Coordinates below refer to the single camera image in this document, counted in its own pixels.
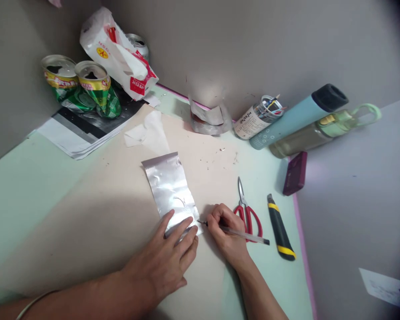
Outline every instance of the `scissor blade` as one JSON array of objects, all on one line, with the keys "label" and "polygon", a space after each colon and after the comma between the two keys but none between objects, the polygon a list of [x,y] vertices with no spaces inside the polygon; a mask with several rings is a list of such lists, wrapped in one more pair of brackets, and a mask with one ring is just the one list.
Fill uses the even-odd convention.
[{"label": "scissor blade", "polygon": [[246,200],[244,198],[243,185],[241,184],[240,177],[238,179],[238,185],[239,185],[240,202],[243,203],[245,206],[247,206],[248,204],[246,203]]}]

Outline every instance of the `aluminum foil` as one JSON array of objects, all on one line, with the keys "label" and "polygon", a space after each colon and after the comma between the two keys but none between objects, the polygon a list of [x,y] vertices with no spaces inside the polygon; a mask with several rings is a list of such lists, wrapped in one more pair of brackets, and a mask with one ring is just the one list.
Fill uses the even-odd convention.
[{"label": "aluminum foil", "polygon": [[221,133],[225,133],[232,128],[232,119],[224,105],[224,101],[220,103],[219,106],[213,108],[210,111],[202,112],[202,116],[205,118],[206,115],[207,121],[201,119],[197,113],[200,114],[199,109],[201,109],[196,103],[191,99],[191,96],[188,95],[188,100],[190,102],[191,108],[191,127],[195,132],[207,134],[207,135],[218,135]]},{"label": "aluminum foil", "polygon": [[175,214],[166,228],[165,236],[168,237],[182,220],[190,216],[194,218],[194,221],[186,232],[196,225],[199,227],[197,235],[201,234],[203,227],[201,223],[197,222],[200,218],[199,211],[188,188],[178,153],[169,153],[145,160],[142,161],[142,165],[147,173],[160,217],[163,217],[172,209],[175,210]]}]

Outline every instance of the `right hand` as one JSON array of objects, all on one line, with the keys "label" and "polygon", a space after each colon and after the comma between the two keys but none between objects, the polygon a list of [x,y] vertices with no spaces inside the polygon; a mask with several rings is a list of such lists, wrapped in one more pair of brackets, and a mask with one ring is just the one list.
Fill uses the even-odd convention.
[{"label": "right hand", "polygon": [[209,231],[223,256],[236,270],[243,268],[251,260],[246,240],[223,232],[219,227],[219,222],[223,220],[229,228],[245,232],[244,222],[225,204],[216,204],[207,220]]}]

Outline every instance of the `plastic bag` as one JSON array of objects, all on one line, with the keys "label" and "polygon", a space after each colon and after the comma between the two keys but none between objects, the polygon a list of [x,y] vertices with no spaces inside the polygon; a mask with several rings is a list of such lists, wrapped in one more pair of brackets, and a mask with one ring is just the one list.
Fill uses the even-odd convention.
[{"label": "plastic bag", "polygon": [[135,101],[141,100],[159,80],[105,7],[83,24],[80,44]]}]

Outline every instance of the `clear pen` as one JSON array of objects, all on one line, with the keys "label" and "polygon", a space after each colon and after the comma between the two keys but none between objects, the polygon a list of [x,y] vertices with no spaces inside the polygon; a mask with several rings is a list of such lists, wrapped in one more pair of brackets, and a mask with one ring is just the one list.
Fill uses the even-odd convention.
[{"label": "clear pen", "polygon": [[[206,226],[208,226],[208,222],[207,221],[201,221],[201,220],[197,220],[198,222],[200,222],[201,224],[205,224]],[[224,226],[219,226],[221,228],[222,231],[226,232],[226,233],[230,233],[236,236],[240,236],[242,238],[254,241],[254,242],[258,242],[258,243],[263,243],[266,245],[270,245],[270,240],[268,239],[264,239],[258,236],[253,236],[251,234],[245,233],[245,232],[241,232],[241,231],[237,231],[234,229],[230,229],[228,227],[224,227]]]}]

